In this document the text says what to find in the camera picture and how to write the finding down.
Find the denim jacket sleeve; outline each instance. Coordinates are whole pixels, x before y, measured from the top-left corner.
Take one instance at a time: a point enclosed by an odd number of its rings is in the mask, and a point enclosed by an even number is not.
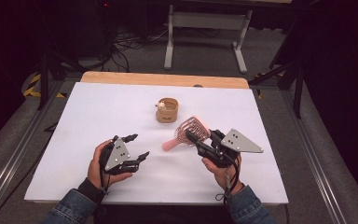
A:
[[[276,223],[249,186],[228,197],[227,207],[236,224]]]
[[[85,223],[97,204],[88,197],[71,189],[62,200],[45,216],[43,224]]]

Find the wooden tabletop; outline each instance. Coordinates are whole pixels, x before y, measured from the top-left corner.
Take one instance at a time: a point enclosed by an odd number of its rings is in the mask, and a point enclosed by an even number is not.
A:
[[[128,85],[159,85],[209,88],[249,89],[248,82],[241,77],[205,77],[164,74],[86,72],[81,82],[112,83]]]

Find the white paper sheet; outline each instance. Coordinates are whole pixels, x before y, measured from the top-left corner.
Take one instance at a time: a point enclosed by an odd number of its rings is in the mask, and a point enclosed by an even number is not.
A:
[[[155,104],[179,102],[175,123],[159,123]],[[104,203],[216,204],[222,193],[195,147],[161,144],[184,120],[198,116],[211,130],[235,128],[264,149],[242,153],[241,181],[263,203],[288,203],[269,140],[250,90],[76,83],[25,200],[57,202],[87,175],[96,146],[113,136],[138,133],[126,144],[131,159],[150,151],[133,177],[114,184]]]

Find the hairbrush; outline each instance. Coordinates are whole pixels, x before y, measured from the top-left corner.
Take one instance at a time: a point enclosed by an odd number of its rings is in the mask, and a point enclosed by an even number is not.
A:
[[[174,138],[168,142],[162,144],[162,149],[164,151],[169,151],[176,146],[181,147],[193,147],[195,144],[187,139],[186,131],[192,132],[195,134],[200,141],[211,136],[211,132],[208,127],[196,116],[193,116],[179,125],[175,130]]]

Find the human hand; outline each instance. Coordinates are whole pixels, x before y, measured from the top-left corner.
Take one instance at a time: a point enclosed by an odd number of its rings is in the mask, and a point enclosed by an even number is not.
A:
[[[213,164],[208,158],[202,158],[201,160],[205,167],[214,174],[214,179],[216,180],[217,184],[222,188],[223,190],[227,189],[227,175],[229,176],[229,179],[231,181],[231,185],[234,184],[233,176],[235,175],[236,171],[234,168],[234,165],[230,165],[228,168],[218,168],[216,165]],[[238,155],[235,162],[238,165],[238,172],[241,170],[241,154]],[[237,184],[235,186],[231,186],[231,195],[237,193],[242,189],[242,183],[240,180],[238,180]]]
[[[101,143],[100,145],[98,145],[95,148],[94,151],[94,156],[91,160],[91,162],[89,163],[89,171],[87,174],[87,178],[89,179],[89,181],[97,188],[100,189],[102,186],[101,183],[101,177],[100,177],[100,157],[101,157],[101,153],[103,151],[103,148],[109,144],[111,142],[111,140],[107,140],[103,143]],[[114,183],[117,183],[119,181],[125,180],[128,177],[131,177],[132,173],[123,173],[120,175],[108,175],[106,173],[103,173],[103,182],[107,183],[109,180],[109,186],[107,186],[108,188],[113,185]]]

